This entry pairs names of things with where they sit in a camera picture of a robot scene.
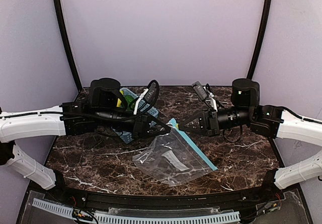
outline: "blue zipper strip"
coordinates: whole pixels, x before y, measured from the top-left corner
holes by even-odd
[[[213,170],[218,170],[218,168],[216,166],[214,166],[214,164],[207,158],[207,156],[205,156],[205,154],[198,148],[198,146],[196,146],[196,144],[191,140],[191,138],[189,138],[189,136],[179,130],[177,128],[177,122],[174,118],[172,118],[169,123],[175,128],[175,130],[184,138],[185,141],[187,141],[187,143],[192,147],[192,149],[202,158],[202,160],[204,162],[207,163],[207,165]]]

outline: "white label on bag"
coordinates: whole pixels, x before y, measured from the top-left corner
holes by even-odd
[[[189,169],[187,166],[185,166],[178,160],[177,156],[172,152],[172,150],[165,152],[162,156],[169,160],[169,162],[180,171],[185,171]]]

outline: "white cable track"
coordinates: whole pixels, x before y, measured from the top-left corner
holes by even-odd
[[[71,207],[54,204],[37,198],[34,198],[32,206],[55,215],[68,219],[74,219],[72,217],[73,208]],[[100,224],[224,224],[240,221],[239,211],[216,215],[181,218],[138,218],[115,216],[103,213],[95,213],[94,216]]]

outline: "white wall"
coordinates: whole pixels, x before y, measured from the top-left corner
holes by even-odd
[[[84,86],[215,85],[247,75],[264,0],[62,0]]]
[[[53,0],[0,0],[2,110],[42,109],[75,96]],[[44,163],[52,141],[50,136],[21,139],[17,144]],[[16,223],[28,180],[0,168],[0,223]]]
[[[322,0],[272,0],[254,80],[261,85],[261,104],[289,107],[322,120]],[[293,140],[277,140],[289,166],[321,148]],[[322,183],[301,184],[314,223],[321,223]]]

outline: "clear ziplock bag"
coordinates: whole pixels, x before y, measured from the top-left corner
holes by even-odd
[[[177,129],[174,118],[169,124],[170,133],[157,136],[147,150],[133,156],[142,172],[177,186],[217,170],[186,133]]]

